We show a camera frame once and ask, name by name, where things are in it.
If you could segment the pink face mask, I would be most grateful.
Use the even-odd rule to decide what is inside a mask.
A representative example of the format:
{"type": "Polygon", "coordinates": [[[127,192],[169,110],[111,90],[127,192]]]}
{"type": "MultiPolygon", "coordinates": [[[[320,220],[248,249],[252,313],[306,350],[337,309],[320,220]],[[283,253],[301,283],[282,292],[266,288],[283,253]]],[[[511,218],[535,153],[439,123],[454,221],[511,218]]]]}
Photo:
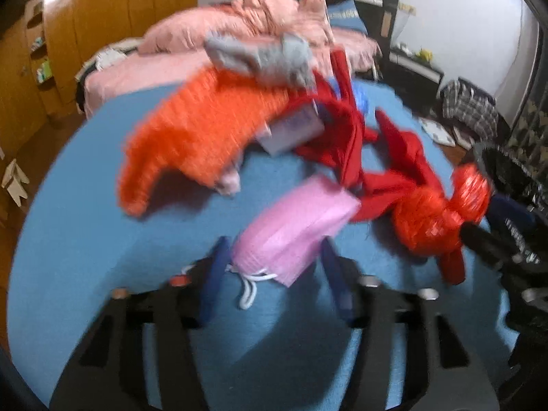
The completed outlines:
{"type": "Polygon", "coordinates": [[[261,212],[231,250],[231,271],[242,282],[240,309],[253,305],[260,282],[291,287],[319,255],[321,241],[336,236],[359,208],[357,197],[316,174],[261,212]]]}

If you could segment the red plastic bag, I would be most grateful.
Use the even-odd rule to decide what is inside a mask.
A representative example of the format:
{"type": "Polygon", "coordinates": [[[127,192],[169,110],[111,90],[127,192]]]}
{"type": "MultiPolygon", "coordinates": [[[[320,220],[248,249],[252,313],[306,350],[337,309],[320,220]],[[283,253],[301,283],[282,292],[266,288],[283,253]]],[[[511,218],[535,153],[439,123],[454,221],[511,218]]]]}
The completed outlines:
{"type": "Polygon", "coordinates": [[[459,250],[461,226],[479,224],[488,209],[490,185],[474,164],[457,167],[451,179],[451,198],[431,187],[418,187],[393,209],[396,235],[416,255],[441,256],[459,250]]]}

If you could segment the grey knotted sock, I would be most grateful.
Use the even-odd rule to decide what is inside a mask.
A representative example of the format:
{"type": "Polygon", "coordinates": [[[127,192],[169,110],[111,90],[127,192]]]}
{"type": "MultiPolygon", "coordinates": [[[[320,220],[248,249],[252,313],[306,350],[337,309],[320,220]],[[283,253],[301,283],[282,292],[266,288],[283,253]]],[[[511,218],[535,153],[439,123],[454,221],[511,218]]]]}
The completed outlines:
{"type": "Polygon", "coordinates": [[[210,35],[204,50],[218,69],[253,77],[261,85],[314,89],[308,42],[293,34],[283,34],[279,42],[247,45],[231,36],[210,35]]]}

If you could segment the white blue medicine box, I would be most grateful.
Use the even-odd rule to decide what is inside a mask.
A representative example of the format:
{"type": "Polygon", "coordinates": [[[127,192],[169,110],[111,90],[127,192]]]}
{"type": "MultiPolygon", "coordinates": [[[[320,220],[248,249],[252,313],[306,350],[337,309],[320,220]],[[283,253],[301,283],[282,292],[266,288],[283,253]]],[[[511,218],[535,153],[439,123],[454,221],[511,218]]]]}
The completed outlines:
{"type": "Polygon", "coordinates": [[[270,156],[276,156],[304,145],[324,132],[315,102],[291,111],[275,120],[266,130],[256,136],[257,143],[270,156]]]}

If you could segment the black trash bin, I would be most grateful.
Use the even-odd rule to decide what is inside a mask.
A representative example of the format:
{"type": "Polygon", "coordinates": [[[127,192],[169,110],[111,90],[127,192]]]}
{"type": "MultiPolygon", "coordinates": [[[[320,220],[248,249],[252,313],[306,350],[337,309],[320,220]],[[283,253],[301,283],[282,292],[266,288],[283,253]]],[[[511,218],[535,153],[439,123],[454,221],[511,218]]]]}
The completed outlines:
{"type": "Polygon", "coordinates": [[[515,247],[527,263],[547,261],[547,189],[507,150],[473,145],[470,157],[491,186],[490,231],[515,247]]]}

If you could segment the blue table cloth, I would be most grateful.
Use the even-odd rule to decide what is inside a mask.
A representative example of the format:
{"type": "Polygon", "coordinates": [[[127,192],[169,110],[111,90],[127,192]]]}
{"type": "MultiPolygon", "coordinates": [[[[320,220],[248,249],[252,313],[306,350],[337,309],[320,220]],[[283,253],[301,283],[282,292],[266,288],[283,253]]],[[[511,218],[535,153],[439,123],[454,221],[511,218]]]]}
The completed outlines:
{"type": "MultiPolygon", "coordinates": [[[[73,136],[34,198],[8,287],[12,360],[48,402],[88,324],[113,288],[158,288],[205,256],[222,236],[237,237],[264,209],[320,168],[295,155],[250,149],[232,198],[167,174],[148,214],[124,215],[116,195],[125,139],[171,93],[168,86],[107,102],[73,136]]],[[[345,227],[340,254],[392,288],[435,288],[451,325],[485,366],[505,378],[516,335],[505,327],[508,301],[498,276],[472,252],[466,280],[444,285],[434,260],[422,262],[396,239],[391,222],[345,227]]],[[[191,341],[214,410],[335,410],[340,406],[360,335],[338,317],[325,274],[311,266],[291,287],[264,282],[241,310],[238,276],[223,278],[212,322],[191,341]]]]}

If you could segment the red cloth garment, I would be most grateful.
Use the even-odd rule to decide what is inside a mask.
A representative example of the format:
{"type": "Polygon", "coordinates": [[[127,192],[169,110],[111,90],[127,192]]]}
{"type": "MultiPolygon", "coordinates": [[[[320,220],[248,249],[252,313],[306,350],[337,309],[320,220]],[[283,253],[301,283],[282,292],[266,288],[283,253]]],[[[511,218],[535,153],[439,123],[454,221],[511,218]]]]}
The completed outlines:
{"type": "MultiPolygon", "coordinates": [[[[333,50],[330,59],[339,89],[334,91],[316,73],[317,89],[300,93],[290,100],[293,108],[301,108],[312,101],[320,103],[332,118],[324,133],[298,147],[296,152],[306,160],[333,169],[342,187],[356,190],[360,208],[353,216],[353,222],[372,221],[385,213],[392,216],[395,205],[418,187],[431,187],[445,195],[442,183],[427,162],[419,137],[411,131],[398,129],[382,110],[375,113],[380,129],[374,131],[367,127],[356,104],[345,51],[333,50]],[[362,168],[362,147],[378,138],[385,139],[390,167],[381,174],[374,174],[362,168]]],[[[435,257],[446,283],[464,282],[462,247],[435,257]]]]}

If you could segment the white bathroom scale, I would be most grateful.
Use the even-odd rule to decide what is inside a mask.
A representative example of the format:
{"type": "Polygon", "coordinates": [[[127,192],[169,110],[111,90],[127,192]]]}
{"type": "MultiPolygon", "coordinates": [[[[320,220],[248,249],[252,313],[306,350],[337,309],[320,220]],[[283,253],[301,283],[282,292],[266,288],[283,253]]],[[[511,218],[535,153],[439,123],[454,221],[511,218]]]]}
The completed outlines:
{"type": "Polygon", "coordinates": [[[418,122],[427,136],[438,145],[450,148],[456,146],[456,142],[452,135],[440,123],[427,118],[419,118],[418,122]]]}

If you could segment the black nightstand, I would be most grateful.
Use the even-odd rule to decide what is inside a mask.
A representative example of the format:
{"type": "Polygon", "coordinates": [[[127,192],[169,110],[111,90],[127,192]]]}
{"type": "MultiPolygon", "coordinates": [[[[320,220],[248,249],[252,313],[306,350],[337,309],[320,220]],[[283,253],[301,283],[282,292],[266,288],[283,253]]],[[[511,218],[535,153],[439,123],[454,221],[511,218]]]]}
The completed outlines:
{"type": "Polygon", "coordinates": [[[434,107],[444,76],[438,66],[395,47],[384,60],[384,82],[416,113],[427,114],[434,107]]]}

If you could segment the white step stool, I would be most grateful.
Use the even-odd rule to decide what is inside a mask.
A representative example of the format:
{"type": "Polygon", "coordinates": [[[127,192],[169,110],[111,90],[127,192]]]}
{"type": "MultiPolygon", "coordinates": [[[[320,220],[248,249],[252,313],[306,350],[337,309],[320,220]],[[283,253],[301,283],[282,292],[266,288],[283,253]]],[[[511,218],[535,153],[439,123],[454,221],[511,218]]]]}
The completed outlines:
{"type": "Polygon", "coordinates": [[[30,179],[18,166],[17,160],[13,159],[5,168],[1,187],[19,208],[22,207],[22,202],[28,199],[28,193],[24,186],[29,183],[30,179]]]}

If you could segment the yellow plush toy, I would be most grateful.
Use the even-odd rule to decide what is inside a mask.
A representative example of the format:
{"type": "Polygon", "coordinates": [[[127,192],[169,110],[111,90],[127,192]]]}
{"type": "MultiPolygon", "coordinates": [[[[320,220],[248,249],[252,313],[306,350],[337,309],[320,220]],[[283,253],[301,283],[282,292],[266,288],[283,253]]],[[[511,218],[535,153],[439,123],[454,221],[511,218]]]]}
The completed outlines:
{"type": "Polygon", "coordinates": [[[416,53],[416,56],[418,59],[426,63],[431,63],[434,57],[433,53],[430,50],[424,48],[421,48],[420,51],[416,53]]]}

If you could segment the pink bed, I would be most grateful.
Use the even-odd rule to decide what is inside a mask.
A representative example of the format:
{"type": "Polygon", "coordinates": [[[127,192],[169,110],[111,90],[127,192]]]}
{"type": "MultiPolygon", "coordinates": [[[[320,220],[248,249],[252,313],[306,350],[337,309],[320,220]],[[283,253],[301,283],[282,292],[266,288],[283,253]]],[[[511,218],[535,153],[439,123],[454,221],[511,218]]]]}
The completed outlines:
{"type": "MultiPolygon", "coordinates": [[[[376,40],[347,28],[333,28],[334,43],[343,47],[350,72],[367,72],[383,56],[376,40]]],[[[141,55],[137,51],[79,82],[77,105],[90,119],[110,99],[153,87],[181,84],[211,64],[204,49],[141,55]]]]}

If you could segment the pink duvet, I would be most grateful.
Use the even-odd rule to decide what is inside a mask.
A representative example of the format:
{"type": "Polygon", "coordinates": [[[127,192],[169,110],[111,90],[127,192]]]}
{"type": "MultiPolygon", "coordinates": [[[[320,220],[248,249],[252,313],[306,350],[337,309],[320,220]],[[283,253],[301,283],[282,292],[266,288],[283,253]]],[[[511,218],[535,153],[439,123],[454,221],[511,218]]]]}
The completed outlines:
{"type": "Polygon", "coordinates": [[[296,34],[313,47],[334,42],[325,0],[231,0],[176,12],[144,34],[141,55],[181,53],[203,46],[210,34],[238,39],[296,34]]]}

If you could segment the blue pillow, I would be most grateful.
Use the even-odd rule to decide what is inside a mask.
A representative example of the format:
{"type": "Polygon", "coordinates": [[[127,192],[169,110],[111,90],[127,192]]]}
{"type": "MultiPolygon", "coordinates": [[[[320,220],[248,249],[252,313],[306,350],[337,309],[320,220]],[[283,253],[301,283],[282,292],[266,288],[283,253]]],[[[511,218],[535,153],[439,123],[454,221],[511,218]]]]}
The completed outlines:
{"type": "Polygon", "coordinates": [[[329,5],[327,9],[328,18],[332,27],[368,34],[366,24],[360,18],[360,14],[353,0],[345,0],[342,3],[329,5]]]}

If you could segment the wooden wardrobe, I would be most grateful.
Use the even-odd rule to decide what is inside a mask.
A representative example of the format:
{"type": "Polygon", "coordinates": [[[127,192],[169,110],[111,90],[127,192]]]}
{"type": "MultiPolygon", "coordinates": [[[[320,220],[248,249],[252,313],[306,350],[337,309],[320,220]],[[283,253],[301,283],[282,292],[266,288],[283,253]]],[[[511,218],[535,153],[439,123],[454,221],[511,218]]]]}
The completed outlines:
{"type": "Polygon", "coordinates": [[[75,108],[75,76],[99,49],[139,37],[198,0],[27,0],[1,34],[1,149],[14,155],[75,108]]]}

